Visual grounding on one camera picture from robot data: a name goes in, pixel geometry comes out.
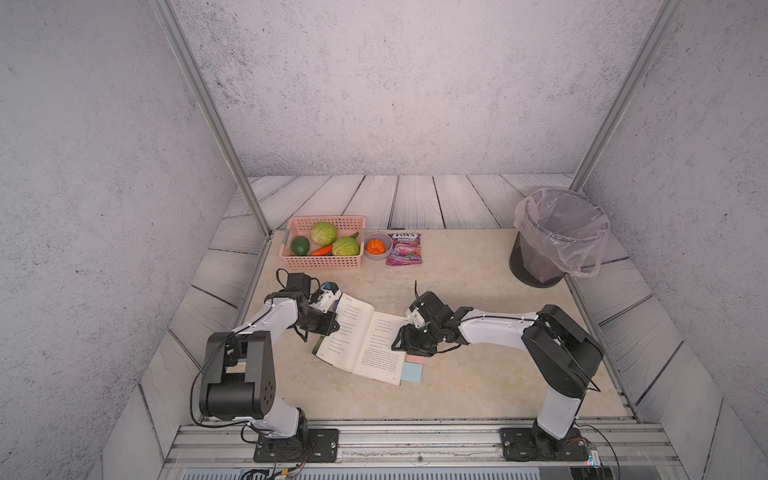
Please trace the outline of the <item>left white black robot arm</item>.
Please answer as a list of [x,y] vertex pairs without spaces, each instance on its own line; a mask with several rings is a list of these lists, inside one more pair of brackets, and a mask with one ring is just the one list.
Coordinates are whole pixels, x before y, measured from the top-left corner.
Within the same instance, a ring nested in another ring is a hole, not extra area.
[[200,413],[250,427],[264,439],[306,444],[305,414],[277,394],[274,345],[289,330],[301,338],[338,331],[333,307],[340,298],[338,289],[275,292],[243,326],[212,334],[198,381]]

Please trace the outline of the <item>aluminium frame post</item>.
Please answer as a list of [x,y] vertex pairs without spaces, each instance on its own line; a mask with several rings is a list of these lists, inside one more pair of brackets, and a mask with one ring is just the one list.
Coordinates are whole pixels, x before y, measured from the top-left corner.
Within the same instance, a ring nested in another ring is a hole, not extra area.
[[159,21],[165,31],[169,44],[192,89],[206,123],[217,142],[224,161],[232,173],[240,193],[243,195],[246,206],[254,216],[261,233],[266,237],[271,237],[272,229],[260,208],[234,144],[207,88],[194,54],[184,35],[182,26],[174,12],[172,2],[168,0],[155,0],[152,1],[152,4],[157,11]]
[[631,62],[606,115],[572,177],[569,186],[570,190],[581,191],[586,184],[611,135],[630,105],[633,94],[651,67],[665,37],[672,28],[681,4],[681,0],[665,0],[661,3],[660,9],[651,23],[645,39],[634,60]]

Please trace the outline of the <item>purple snack packet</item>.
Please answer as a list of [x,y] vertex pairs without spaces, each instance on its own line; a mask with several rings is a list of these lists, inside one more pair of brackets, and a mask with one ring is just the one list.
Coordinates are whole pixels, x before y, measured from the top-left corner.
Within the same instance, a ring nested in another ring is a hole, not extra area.
[[386,259],[388,266],[411,266],[422,263],[421,235],[413,232],[389,234],[392,249]]

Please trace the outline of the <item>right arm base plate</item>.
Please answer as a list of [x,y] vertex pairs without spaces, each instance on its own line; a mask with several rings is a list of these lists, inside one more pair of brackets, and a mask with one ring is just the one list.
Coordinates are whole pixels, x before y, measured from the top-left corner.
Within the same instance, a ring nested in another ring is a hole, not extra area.
[[537,425],[499,430],[502,455],[514,462],[586,462],[591,458],[588,441],[571,427],[563,439],[556,439]]

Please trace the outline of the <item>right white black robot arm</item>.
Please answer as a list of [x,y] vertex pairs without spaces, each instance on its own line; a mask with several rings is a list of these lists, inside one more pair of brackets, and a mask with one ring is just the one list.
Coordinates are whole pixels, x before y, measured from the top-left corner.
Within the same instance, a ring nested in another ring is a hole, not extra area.
[[563,309],[547,304],[526,314],[490,313],[473,307],[453,311],[438,301],[416,300],[407,323],[391,349],[408,355],[432,357],[438,345],[454,350],[465,345],[490,344],[525,350],[548,385],[534,431],[552,441],[564,440],[577,417],[604,349]]

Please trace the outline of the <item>small bowl with orange food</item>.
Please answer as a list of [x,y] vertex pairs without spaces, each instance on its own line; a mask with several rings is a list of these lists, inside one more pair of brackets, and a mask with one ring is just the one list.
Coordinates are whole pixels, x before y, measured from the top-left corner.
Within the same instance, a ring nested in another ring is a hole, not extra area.
[[386,259],[393,248],[393,239],[387,233],[373,232],[366,236],[364,244],[364,254],[375,260]]

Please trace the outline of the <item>left aluminium frame post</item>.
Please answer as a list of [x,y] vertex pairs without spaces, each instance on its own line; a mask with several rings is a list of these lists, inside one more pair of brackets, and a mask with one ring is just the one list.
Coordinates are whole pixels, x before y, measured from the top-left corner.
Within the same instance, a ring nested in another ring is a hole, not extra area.
[[234,144],[207,88],[194,54],[184,35],[182,26],[174,12],[172,2],[168,0],[155,0],[152,1],[152,4],[157,11],[159,21],[165,31],[169,44],[192,89],[206,123],[217,142],[224,161],[232,173],[240,193],[243,195],[246,206],[254,216],[261,233],[266,237],[271,237],[272,229],[260,208]]

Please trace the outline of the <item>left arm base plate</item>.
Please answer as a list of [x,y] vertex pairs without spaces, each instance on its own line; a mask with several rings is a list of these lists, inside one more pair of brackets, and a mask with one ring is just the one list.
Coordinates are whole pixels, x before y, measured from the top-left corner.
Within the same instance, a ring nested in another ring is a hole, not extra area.
[[255,463],[334,463],[339,446],[338,429],[299,429],[290,438],[260,436],[253,455]]

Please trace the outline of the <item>pink plastic basket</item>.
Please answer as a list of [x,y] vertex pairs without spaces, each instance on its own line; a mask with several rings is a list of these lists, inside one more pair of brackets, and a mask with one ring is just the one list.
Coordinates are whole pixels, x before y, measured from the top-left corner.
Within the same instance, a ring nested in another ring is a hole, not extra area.
[[[320,246],[311,239],[311,230],[320,222],[334,225],[337,229],[338,238],[354,236],[354,242],[357,244],[357,254],[336,255],[331,251],[328,255],[313,255],[313,252],[320,249]],[[362,215],[294,216],[288,220],[287,233],[283,245],[280,247],[279,256],[288,267],[294,269],[359,268],[362,265],[365,227],[366,218]],[[309,249],[306,255],[295,255],[293,252],[293,240],[299,236],[306,238],[309,242]]]

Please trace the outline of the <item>green cabbage front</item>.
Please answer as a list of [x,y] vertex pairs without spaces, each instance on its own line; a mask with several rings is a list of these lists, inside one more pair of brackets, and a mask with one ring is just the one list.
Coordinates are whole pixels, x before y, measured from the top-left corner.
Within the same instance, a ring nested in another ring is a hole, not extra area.
[[337,239],[332,244],[332,254],[334,256],[357,256],[360,254],[360,244],[357,241],[357,234]]

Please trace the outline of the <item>Animal Farm paperback book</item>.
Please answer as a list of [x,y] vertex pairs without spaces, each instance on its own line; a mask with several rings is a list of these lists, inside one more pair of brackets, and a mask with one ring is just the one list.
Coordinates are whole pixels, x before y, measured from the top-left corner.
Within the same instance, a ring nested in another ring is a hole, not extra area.
[[353,375],[399,386],[406,353],[392,344],[405,317],[381,313],[374,307],[343,294],[336,307],[340,329],[322,337],[314,355]]

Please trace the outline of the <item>blue sticky note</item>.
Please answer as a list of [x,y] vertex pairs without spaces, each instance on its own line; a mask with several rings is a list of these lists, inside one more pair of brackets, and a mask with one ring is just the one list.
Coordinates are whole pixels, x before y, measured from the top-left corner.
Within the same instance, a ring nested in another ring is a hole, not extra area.
[[423,365],[405,362],[401,371],[401,380],[412,383],[420,383],[423,374]]

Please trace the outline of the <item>black bin with plastic liner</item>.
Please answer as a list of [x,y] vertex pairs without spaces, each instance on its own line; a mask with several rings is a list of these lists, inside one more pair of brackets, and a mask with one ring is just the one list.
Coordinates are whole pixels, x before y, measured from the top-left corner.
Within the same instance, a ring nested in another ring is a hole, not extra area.
[[604,261],[609,237],[607,213],[586,196],[544,187],[518,202],[517,237],[509,268],[524,284],[549,288],[564,276],[591,278]]

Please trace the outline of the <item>dark green avocado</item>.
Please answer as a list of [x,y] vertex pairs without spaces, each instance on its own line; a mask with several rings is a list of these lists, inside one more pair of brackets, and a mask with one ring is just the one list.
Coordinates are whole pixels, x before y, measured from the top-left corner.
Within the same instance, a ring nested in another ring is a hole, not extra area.
[[290,244],[291,252],[295,256],[307,256],[310,253],[310,241],[305,236],[296,236]]

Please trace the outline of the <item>front aluminium rail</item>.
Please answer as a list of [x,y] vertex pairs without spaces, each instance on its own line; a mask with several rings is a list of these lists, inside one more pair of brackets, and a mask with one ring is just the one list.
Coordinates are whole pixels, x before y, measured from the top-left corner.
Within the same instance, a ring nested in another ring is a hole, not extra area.
[[[509,467],[511,429],[531,425],[529,419],[492,420],[318,420],[309,426],[334,430],[335,466],[414,467]],[[586,449],[593,462],[628,479],[633,470],[647,467],[662,479],[685,479],[688,474],[658,424],[637,423],[621,417],[579,420],[577,446]],[[164,469],[251,467],[258,447],[255,434],[237,427],[209,429],[182,427],[172,442]]]

